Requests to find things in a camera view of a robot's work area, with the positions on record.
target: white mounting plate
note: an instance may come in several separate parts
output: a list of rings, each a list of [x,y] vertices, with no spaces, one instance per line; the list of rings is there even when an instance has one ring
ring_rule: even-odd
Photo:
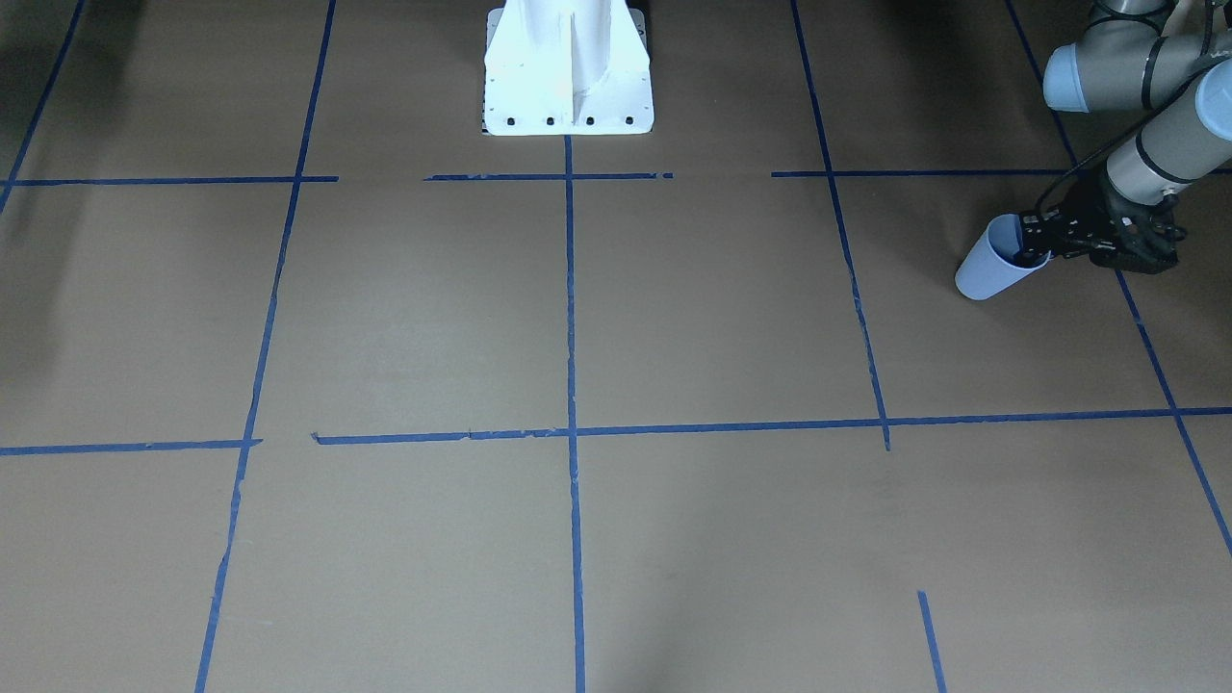
[[[500,17],[504,14],[503,7],[496,7],[488,12],[488,36],[484,42],[484,49],[492,46],[492,38],[496,35],[496,26],[500,23]],[[642,39],[642,46],[648,47],[648,41],[646,36],[646,15],[642,10],[630,9],[630,17],[633,20],[633,26],[637,27],[637,35]],[[639,107],[634,110],[626,109],[621,111],[617,116],[589,116],[594,118],[593,122],[588,123],[588,117],[579,118],[577,123],[561,122],[564,118],[556,120],[552,125],[547,123],[547,120],[530,120],[526,117],[519,117],[517,115],[501,115],[496,113],[496,109],[488,106],[489,102],[498,104],[505,101],[500,97],[500,84],[493,84],[490,79],[485,79],[484,83],[484,100],[483,111],[480,113],[480,122],[483,123],[484,134],[498,134],[498,136],[533,136],[533,134],[644,134],[650,132],[650,127],[654,125],[654,104],[652,100],[650,83],[643,78],[627,79],[621,84],[621,75],[614,75],[615,79],[610,80],[609,89],[610,92],[615,94],[615,99],[609,101],[618,101],[623,104],[636,102]],[[514,125],[509,123],[509,118],[514,118]]]

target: plastic cup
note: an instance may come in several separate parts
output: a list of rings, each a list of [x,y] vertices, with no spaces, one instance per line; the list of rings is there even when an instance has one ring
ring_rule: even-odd
[[[983,301],[1009,289],[1052,259],[1052,255],[1045,255],[1036,265],[1023,268],[1014,264],[1014,255],[1021,249],[1023,223],[1018,215],[1002,215],[988,222],[988,228],[967,253],[967,259],[954,277],[958,291],[967,298]]]

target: white bracket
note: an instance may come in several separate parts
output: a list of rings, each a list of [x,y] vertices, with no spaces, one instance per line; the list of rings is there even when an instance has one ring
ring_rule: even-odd
[[[490,134],[650,132],[646,17],[625,0],[506,0],[488,15]]]

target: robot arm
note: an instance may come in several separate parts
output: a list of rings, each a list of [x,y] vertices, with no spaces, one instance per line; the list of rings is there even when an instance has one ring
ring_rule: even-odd
[[[958,271],[960,291],[987,298],[1053,256],[1088,255],[1100,266],[1146,274],[1177,265],[1177,243],[1185,237],[1173,219],[1178,195],[1232,158],[1232,32],[1215,36],[1211,21],[1227,2],[1205,0],[1202,36],[1161,37],[1175,0],[1094,0],[1082,39],[1048,62],[1045,97],[1056,110],[1151,113],[1056,181],[1035,208],[994,219]],[[1077,182],[1044,211],[1072,174]],[[1016,234],[1016,243],[991,240],[994,231]],[[979,258],[988,256],[981,244],[997,248],[994,261],[1019,270],[981,269]]]

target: light blue joint cap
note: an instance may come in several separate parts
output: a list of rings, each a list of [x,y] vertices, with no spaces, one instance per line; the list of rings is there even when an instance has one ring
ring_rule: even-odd
[[[1089,113],[1078,76],[1078,47],[1073,43],[1052,52],[1044,69],[1044,100],[1053,111]]]
[[[1215,65],[1198,83],[1198,120],[1212,134],[1232,142],[1232,60]]]

